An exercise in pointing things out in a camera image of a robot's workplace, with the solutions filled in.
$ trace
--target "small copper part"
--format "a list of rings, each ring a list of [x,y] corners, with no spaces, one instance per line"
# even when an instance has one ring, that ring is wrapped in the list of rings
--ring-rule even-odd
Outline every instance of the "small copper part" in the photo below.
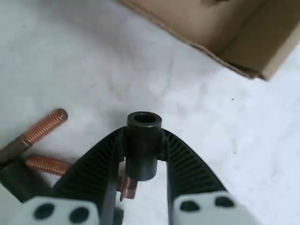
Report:
[[[39,155],[31,155],[27,157],[25,160],[25,164],[31,169],[57,176],[64,175],[71,167],[70,163]]]
[[[137,180],[131,179],[128,176],[118,177],[117,191],[121,192],[120,201],[124,198],[134,199],[137,188]]]
[[[55,109],[52,111],[49,115],[41,119],[0,150],[0,164],[6,163],[21,155],[34,143],[45,137],[67,119],[68,114],[65,110]]]

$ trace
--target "white plastic part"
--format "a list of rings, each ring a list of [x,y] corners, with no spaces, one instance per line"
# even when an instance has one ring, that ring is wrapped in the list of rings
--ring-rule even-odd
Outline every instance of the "white plastic part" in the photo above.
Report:
[[[220,197],[231,201],[233,207],[216,206],[215,201]],[[195,203],[199,207],[185,209],[184,204]],[[258,225],[251,213],[240,205],[235,198],[226,191],[205,194],[181,195],[173,204],[174,225]]]
[[[45,204],[54,206],[52,214],[45,219],[36,219],[36,210]],[[17,212],[10,225],[73,225],[70,221],[71,213],[78,208],[88,210],[88,217],[79,225],[99,225],[98,210],[94,203],[80,200],[69,200],[52,197],[35,197],[23,204],[22,209]]]

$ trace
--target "cardboard box edge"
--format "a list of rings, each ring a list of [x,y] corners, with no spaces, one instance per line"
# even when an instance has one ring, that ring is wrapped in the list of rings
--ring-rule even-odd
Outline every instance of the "cardboard box edge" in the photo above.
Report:
[[[123,4],[124,6],[128,7],[129,9],[133,10],[134,12],[139,13],[140,15],[145,16],[146,18],[148,18],[151,22],[153,22],[154,24],[160,26],[161,28],[163,28],[164,30],[166,30],[168,33],[170,33],[172,36],[176,37],[177,39],[179,39],[180,41],[198,49],[199,51],[203,52],[204,54],[206,54],[208,57],[210,57],[211,59],[213,59],[214,61],[216,61],[217,63],[221,64],[222,66],[225,66],[226,68],[248,78],[248,79],[253,79],[255,77],[257,77],[257,74],[253,73],[253,74],[249,74],[246,73],[240,69],[238,69],[237,67],[223,61],[222,59],[220,59],[218,56],[216,56],[214,53],[212,53],[210,50],[208,50],[207,48],[205,48],[204,46],[194,43],[190,40],[188,40],[187,38],[183,37],[182,35],[178,34],[177,32],[173,31],[171,28],[169,28],[168,26],[166,26],[163,22],[161,22],[159,19],[157,19],[157,17],[147,11],[146,9],[144,9],[143,7],[140,7],[137,4],[134,4],[128,0],[117,0],[117,2]]]

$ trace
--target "cardboard box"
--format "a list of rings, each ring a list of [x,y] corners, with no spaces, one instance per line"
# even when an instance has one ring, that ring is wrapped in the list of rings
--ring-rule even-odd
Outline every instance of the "cardboard box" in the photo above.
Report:
[[[300,39],[300,0],[119,0],[237,73],[268,80]]]

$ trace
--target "white surface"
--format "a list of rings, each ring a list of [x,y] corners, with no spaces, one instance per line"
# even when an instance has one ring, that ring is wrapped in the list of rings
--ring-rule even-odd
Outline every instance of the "white surface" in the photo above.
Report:
[[[0,224],[11,222],[16,212],[22,209],[22,204],[0,184]]]
[[[218,197],[229,198],[234,207],[216,206]],[[199,210],[182,210],[181,204],[189,201],[198,205]],[[174,225],[260,225],[245,206],[226,191],[179,196],[174,201],[173,212]]]
[[[0,144],[63,107],[67,123],[28,154],[72,163],[152,111],[263,224],[298,225],[299,69],[300,47],[270,82],[247,80],[110,0],[3,0]],[[124,225],[167,224],[165,188],[160,163],[122,203]]]
[[[53,212],[45,220],[34,217],[36,210],[43,204],[52,204]],[[35,197],[23,204],[9,225],[74,225],[70,221],[72,212],[80,207],[88,210],[88,217],[81,225],[101,225],[97,206],[88,201],[69,200],[52,197]]]

